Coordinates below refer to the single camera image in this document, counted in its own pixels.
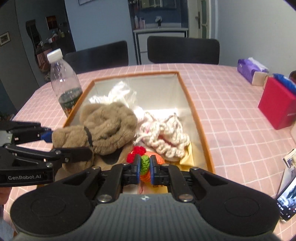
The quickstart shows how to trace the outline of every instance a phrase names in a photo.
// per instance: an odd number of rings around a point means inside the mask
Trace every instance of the crocheted carrot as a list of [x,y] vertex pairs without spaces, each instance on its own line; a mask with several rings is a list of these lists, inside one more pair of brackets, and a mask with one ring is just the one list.
[[[145,153],[145,156],[148,156],[149,158],[152,156],[152,155],[155,155],[156,156],[156,160],[157,160],[157,163],[158,164],[164,164],[165,161],[163,160],[163,158],[158,155],[157,153],[154,153],[154,152],[146,152]],[[148,172],[145,174],[145,175],[140,175],[140,179],[141,181],[145,182],[145,183],[150,183],[150,170],[148,169]]]

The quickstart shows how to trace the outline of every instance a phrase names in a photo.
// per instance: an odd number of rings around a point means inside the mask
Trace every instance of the crocheted strawberry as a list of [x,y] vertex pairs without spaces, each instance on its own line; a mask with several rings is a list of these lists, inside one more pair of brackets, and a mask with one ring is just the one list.
[[142,146],[134,146],[131,153],[129,153],[126,157],[126,162],[133,163],[133,160],[135,159],[135,156],[139,154],[140,156],[143,156],[146,153],[146,149]]

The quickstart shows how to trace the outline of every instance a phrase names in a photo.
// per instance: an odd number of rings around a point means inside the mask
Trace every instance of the pink checkered tablecloth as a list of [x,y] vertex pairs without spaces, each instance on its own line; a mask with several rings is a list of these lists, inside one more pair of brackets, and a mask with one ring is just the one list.
[[[213,157],[216,173],[275,197],[283,170],[282,161],[295,143],[290,128],[274,130],[257,108],[262,87],[251,86],[234,67],[204,64],[153,64],[105,69],[78,75],[85,89],[94,78],[130,73],[179,71],[191,94]],[[32,95],[16,115],[16,121],[38,121],[53,130],[66,120],[51,84]],[[43,141],[26,147],[49,151]],[[35,187],[14,187],[5,205],[4,218],[11,223],[13,201]],[[279,223],[275,234],[284,241],[296,234],[296,217]]]

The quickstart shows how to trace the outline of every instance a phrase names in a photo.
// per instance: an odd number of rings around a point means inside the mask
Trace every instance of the black chair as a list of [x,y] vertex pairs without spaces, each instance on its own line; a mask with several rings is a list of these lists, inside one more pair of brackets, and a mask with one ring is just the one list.
[[77,73],[122,67],[128,65],[126,41],[102,45],[77,52],[67,53],[64,60]]
[[219,64],[220,44],[216,39],[150,36],[148,59],[161,63]]

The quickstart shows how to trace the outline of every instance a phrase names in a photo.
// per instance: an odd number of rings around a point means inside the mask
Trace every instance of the bottle on shelf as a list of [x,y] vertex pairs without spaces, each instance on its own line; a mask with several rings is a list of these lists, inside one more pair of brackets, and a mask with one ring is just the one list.
[[145,19],[142,19],[142,22],[143,22],[143,29],[146,29],[146,21],[145,21]]
[[143,29],[143,18],[140,18],[139,20],[139,29]]
[[47,59],[51,64],[50,81],[52,89],[64,113],[68,116],[82,95],[79,79],[71,66],[63,60],[61,49],[48,53]]
[[137,15],[135,15],[135,27],[136,27],[136,29],[139,29],[139,20],[138,20]]

